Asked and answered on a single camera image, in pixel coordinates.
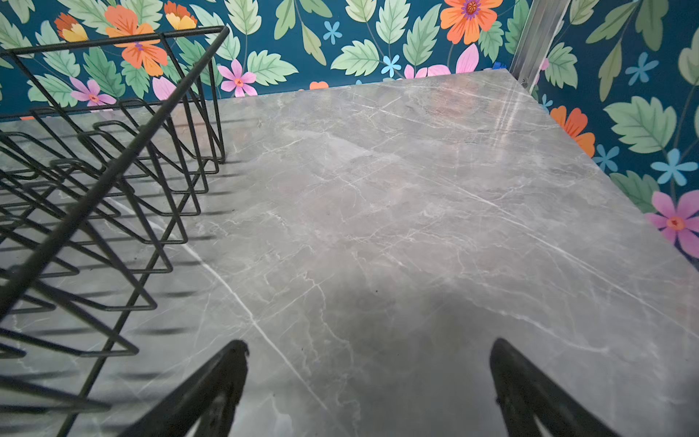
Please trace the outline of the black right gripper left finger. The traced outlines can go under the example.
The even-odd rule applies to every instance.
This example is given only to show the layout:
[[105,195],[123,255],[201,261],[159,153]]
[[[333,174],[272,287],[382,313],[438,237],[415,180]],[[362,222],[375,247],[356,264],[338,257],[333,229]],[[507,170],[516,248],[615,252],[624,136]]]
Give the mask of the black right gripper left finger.
[[249,346],[233,340],[123,436],[228,436],[249,372]]

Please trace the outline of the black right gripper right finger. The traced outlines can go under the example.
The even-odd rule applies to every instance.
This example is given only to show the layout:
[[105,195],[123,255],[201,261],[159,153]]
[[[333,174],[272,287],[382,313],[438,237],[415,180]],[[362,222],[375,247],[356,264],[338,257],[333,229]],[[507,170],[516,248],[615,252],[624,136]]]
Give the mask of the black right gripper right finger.
[[489,364],[510,436],[617,435],[504,338],[494,342]]

